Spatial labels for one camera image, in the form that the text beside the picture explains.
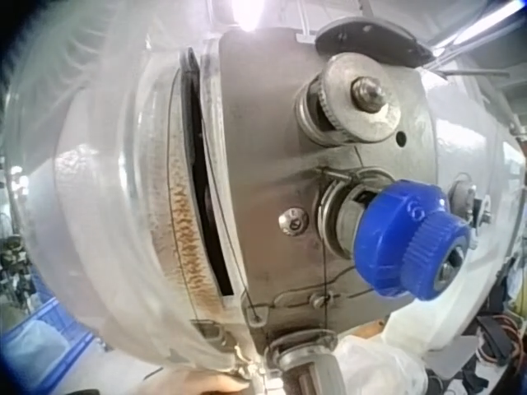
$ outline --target blue knurled knob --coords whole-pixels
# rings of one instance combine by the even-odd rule
[[[439,237],[435,244],[430,244],[432,234]],[[436,274],[441,269],[445,269],[442,274],[452,273],[442,267],[444,258],[452,248],[464,256],[469,234],[469,225],[449,213],[448,200],[439,187],[400,180],[381,191],[364,211],[353,257],[359,274],[380,295],[410,292],[429,300],[450,284],[447,281],[441,283],[445,286],[434,286]],[[462,238],[466,243],[458,239],[460,235],[466,236]],[[448,240],[459,241],[459,245],[448,244]],[[435,252],[427,253],[428,260],[416,266],[416,252],[429,247]]]
[[[401,285],[420,300],[432,300],[454,280],[469,248],[466,221],[446,211],[428,216],[403,256]]]

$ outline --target metal bolt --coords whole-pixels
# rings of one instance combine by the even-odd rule
[[[309,217],[304,209],[293,207],[285,210],[278,217],[278,224],[283,233],[288,236],[298,236],[305,232]]]
[[[464,252],[457,246],[450,251],[447,259],[441,264],[434,280],[434,288],[442,290],[448,286],[457,275],[459,268],[463,265]]]
[[[380,81],[373,77],[358,77],[352,83],[352,98],[357,107],[367,113],[378,113],[386,105]]]
[[[327,294],[322,292],[315,292],[310,296],[310,303],[313,306],[313,309],[322,309],[326,305],[330,306],[333,304],[334,295],[332,291],[329,291]]]
[[[455,269],[450,264],[450,262],[443,262],[441,269],[439,270],[439,281],[449,281],[452,275],[455,273]]]

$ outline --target white machine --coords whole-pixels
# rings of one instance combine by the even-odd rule
[[[12,199],[61,303],[138,358],[286,393],[344,394],[331,351],[374,319],[418,355],[462,333],[520,247],[507,128],[383,21],[231,30],[197,57],[159,50],[151,14],[61,3],[16,54]]]

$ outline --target knurled nut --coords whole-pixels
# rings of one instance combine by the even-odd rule
[[[335,117],[335,115],[333,114],[333,111],[328,106],[328,100],[327,100],[326,92],[324,91],[323,82],[324,82],[323,76],[322,74],[320,74],[315,82],[316,90],[319,92],[320,107],[322,107],[322,110],[324,111],[326,118],[328,119],[328,121],[331,122],[331,124],[336,130],[339,130],[341,132],[346,132],[347,131],[346,128],[340,123],[337,117]]]

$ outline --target metal fitting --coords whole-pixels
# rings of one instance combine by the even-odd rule
[[[304,209],[292,207],[278,217],[278,224],[283,233],[288,236],[298,236],[305,232],[309,217]]]
[[[311,306],[313,309],[318,310],[322,309],[325,306],[330,306],[334,302],[334,293],[330,290],[326,294],[323,292],[315,292],[310,297]]]
[[[367,113],[378,113],[386,105],[386,94],[380,81],[373,77],[359,77],[352,83],[352,98],[357,107]]]

